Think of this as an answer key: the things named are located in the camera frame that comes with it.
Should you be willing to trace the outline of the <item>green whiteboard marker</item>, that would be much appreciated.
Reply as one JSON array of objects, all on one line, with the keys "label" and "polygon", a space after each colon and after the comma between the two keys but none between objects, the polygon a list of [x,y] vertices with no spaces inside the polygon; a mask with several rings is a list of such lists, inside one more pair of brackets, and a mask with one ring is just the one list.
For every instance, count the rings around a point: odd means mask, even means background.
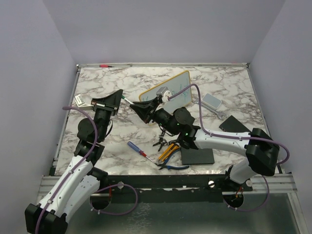
[{"label": "green whiteboard marker", "polygon": [[128,104],[132,105],[133,102],[131,102],[130,100],[128,100],[128,98],[126,98],[125,96],[122,96],[122,99],[127,102]]}]

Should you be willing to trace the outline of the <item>yellow framed whiteboard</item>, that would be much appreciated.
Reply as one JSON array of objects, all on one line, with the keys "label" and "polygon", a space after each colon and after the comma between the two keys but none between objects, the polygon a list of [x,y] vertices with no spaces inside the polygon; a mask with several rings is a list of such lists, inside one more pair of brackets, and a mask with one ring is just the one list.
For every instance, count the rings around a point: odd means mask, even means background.
[{"label": "yellow framed whiteboard", "polygon": [[[156,97],[156,92],[162,88],[167,87],[172,95],[180,92],[182,89],[186,88],[188,85],[191,84],[190,80],[190,72],[184,71],[164,82],[158,84],[151,89],[141,93],[139,95],[139,101],[148,101],[152,100]],[[161,107],[167,111],[168,113],[172,114],[176,109],[185,107],[192,101],[192,91],[191,89],[187,89],[182,94],[176,96],[172,100],[167,103],[161,105]]]}]

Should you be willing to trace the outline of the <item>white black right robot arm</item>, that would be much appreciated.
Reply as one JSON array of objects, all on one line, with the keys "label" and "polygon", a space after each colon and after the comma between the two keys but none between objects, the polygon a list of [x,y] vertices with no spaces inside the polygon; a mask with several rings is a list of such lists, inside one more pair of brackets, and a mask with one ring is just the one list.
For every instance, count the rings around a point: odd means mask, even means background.
[{"label": "white black right robot arm", "polygon": [[251,132],[213,132],[195,126],[195,118],[185,108],[172,114],[159,108],[160,98],[134,102],[130,108],[145,122],[155,122],[168,133],[177,136],[178,144],[185,149],[217,149],[245,157],[243,161],[229,167],[224,178],[225,187],[234,191],[247,179],[255,176],[273,176],[277,165],[279,145],[263,130],[254,128]]}]

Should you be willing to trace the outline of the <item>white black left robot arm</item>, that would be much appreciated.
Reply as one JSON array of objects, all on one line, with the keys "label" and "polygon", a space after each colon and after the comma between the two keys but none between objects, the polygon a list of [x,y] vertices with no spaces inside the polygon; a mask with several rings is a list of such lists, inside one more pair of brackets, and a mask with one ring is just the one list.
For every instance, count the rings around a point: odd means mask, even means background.
[{"label": "white black left robot arm", "polygon": [[85,118],[78,124],[79,142],[67,169],[48,194],[37,205],[25,210],[27,232],[30,234],[64,234],[74,213],[93,192],[106,190],[107,173],[94,168],[101,157],[112,116],[116,115],[123,90],[103,98],[92,99],[89,105],[65,106]]}]

